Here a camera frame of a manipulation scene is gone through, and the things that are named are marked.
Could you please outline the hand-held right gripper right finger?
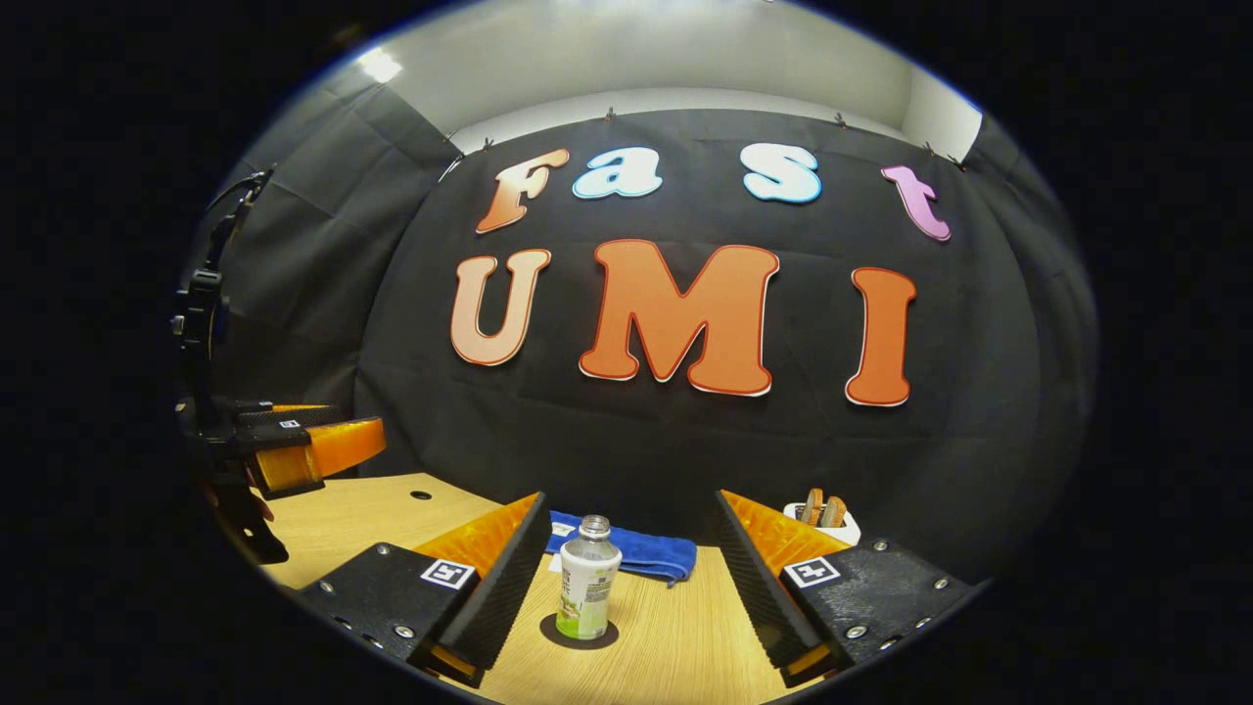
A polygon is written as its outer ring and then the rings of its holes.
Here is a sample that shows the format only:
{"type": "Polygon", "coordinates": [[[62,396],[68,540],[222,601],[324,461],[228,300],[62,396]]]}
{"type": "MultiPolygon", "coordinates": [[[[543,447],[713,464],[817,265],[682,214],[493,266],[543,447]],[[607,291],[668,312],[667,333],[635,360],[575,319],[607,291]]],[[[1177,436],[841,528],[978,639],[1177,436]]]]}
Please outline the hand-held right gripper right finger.
{"type": "Polygon", "coordinates": [[[789,687],[883,660],[980,592],[896,540],[850,543],[725,490],[715,502],[725,567],[789,687]]]}

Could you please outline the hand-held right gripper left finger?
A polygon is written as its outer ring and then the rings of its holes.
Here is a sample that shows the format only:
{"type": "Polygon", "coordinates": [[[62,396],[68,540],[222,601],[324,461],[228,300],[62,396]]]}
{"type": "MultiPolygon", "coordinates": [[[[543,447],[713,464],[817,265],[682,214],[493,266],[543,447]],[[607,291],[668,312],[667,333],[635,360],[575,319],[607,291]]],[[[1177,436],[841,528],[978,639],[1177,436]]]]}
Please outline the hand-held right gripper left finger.
{"type": "Polygon", "coordinates": [[[391,659],[477,687],[549,535],[546,495],[530,493],[419,547],[373,543],[297,594],[391,659]]]}

